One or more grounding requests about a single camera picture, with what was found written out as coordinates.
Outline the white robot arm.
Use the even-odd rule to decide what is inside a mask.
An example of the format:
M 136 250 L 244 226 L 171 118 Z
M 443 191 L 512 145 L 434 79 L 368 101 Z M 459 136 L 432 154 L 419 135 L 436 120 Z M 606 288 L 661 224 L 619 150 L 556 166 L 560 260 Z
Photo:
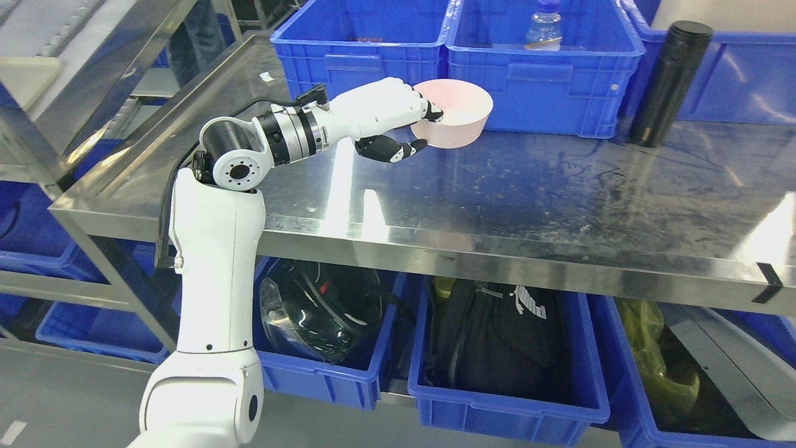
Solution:
M 315 118 L 328 108 L 316 85 L 253 119 L 211 119 L 171 170 L 155 255 L 181 277 L 181 320 L 175 351 L 143 392 L 132 447 L 239 447 L 255 436 L 264 394 L 251 331 L 266 219 L 258 186 L 329 144 Z

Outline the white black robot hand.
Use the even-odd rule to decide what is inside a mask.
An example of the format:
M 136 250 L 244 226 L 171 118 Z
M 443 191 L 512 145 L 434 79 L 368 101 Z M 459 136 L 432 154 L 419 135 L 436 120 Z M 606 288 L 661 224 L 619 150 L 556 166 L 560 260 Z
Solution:
M 359 156 L 395 164 L 427 147 L 426 139 L 399 142 L 386 136 L 420 120 L 436 123 L 443 110 L 400 78 L 387 77 L 353 88 L 330 101 L 328 108 L 311 108 L 320 131 L 316 150 L 324 151 L 349 138 Z

